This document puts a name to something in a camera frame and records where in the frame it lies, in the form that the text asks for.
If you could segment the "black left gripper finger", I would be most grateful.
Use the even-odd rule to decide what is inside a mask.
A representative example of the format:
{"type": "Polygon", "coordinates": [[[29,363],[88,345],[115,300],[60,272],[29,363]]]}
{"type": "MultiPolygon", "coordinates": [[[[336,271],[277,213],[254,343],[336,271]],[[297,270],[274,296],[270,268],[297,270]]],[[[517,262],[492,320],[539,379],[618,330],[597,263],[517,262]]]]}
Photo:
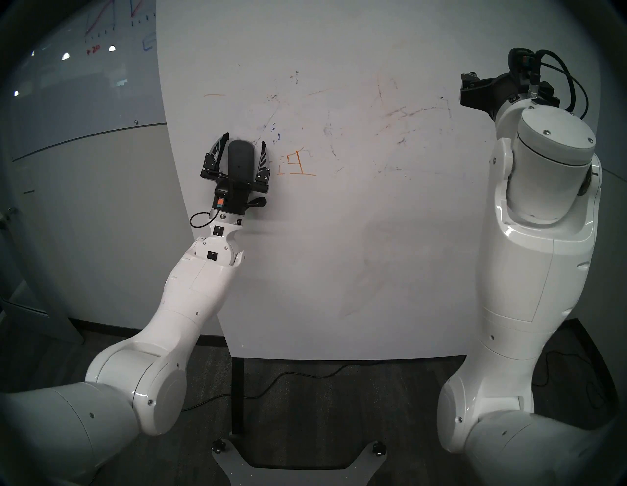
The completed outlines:
{"type": "Polygon", "coordinates": [[[254,183],[252,184],[253,190],[258,193],[267,193],[269,190],[270,175],[271,171],[268,162],[268,151],[265,141],[262,141],[258,169],[254,178],[254,183]]]}
{"type": "Polygon", "coordinates": [[[220,179],[224,177],[224,172],[220,168],[221,159],[229,142],[229,132],[224,133],[212,146],[211,150],[206,153],[201,169],[201,177],[203,179],[220,179]]]}

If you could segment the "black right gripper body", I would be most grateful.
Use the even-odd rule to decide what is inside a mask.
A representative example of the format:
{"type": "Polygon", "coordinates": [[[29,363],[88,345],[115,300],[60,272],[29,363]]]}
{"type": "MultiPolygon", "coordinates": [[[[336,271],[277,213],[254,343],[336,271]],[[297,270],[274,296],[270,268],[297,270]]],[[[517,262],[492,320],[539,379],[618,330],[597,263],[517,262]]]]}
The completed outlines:
{"type": "Polygon", "coordinates": [[[495,121],[501,107],[525,97],[529,90],[529,79],[524,75],[508,72],[494,78],[488,89],[488,114],[495,121]]]}

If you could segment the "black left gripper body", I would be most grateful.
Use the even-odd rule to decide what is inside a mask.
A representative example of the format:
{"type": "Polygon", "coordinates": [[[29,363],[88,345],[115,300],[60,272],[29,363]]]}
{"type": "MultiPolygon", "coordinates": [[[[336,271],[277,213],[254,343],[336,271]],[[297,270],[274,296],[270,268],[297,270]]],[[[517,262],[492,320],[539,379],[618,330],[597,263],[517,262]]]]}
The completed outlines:
{"type": "Polygon", "coordinates": [[[249,185],[222,177],[216,181],[213,209],[244,216],[247,209],[260,207],[259,197],[249,201],[250,192],[249,185]]]}

